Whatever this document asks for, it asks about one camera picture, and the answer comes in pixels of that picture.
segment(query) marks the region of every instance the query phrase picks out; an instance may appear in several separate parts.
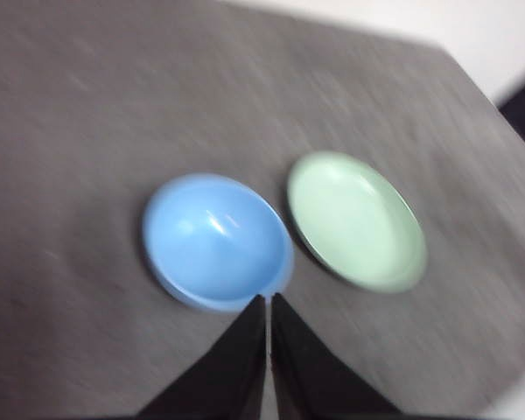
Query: dark gray surface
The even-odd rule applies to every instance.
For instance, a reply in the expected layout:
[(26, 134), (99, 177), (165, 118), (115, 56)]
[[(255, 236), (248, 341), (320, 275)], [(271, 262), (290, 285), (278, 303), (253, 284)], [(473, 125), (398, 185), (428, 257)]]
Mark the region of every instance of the dark gray surface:
[(451, 58), (220, 3), (0, 1), (0, 417), (138, 410), (233, 318), (152, 281), (146, 198), (218, 172), (284, 215), (318, 149), (393, 182), (429, 266), (381, 296), (298, 247), (287, 298), (401, 408), (481, 410), (525, 372), (525, 145)]

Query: bowl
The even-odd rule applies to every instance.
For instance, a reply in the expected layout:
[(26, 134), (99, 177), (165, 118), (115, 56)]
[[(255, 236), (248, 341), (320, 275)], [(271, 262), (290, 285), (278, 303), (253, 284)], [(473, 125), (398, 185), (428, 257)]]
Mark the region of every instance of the bowl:
[(162, 286), (200, 309), (237, 312), (254, 295), (270, 298), (293, 266), (291, 239), (269, 203), (214, 174), (159, 188), (143, 215), (143, 242)]
[(405, 291), (424, 273), (424, 235), (397, 190), (343, 153), (299, 159), (288, 202), (309, 250), (330, 270), (371, 291)]

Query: table surface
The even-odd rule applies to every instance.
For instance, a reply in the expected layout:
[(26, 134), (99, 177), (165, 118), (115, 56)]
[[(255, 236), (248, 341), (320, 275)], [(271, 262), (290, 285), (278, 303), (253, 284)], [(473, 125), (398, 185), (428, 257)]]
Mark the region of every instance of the table surface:
[(0, 417), (139, 410), (234, 318), (153, 280), (147, 198), (217, 172), (286, 217), (324, 149), (402, 193), (428, 268), (369, 293), (297, 241), (286, 297), (402, 409), (482, 410), (525, 373), (525, 145), (453, 59), (217, 2), (0, 1)]

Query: green plate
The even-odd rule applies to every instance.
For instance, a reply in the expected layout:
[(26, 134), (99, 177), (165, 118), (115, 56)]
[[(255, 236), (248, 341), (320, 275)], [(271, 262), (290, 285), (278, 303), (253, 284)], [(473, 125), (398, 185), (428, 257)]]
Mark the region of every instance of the green plate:
[(367, 164), (331, 151), (302, 157), (290, 173), (288, 201), (307, 247), (346, 280), (398, 292), (424, 273), (426, 246), (416, 217)]

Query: white wall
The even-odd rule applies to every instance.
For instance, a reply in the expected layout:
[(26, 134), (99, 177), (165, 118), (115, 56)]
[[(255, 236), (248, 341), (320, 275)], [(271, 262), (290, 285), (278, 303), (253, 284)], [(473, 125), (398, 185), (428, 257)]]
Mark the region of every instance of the white wall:
[(229, 0), (441, 44), (498, 103), (525, 82), (525, 0)]

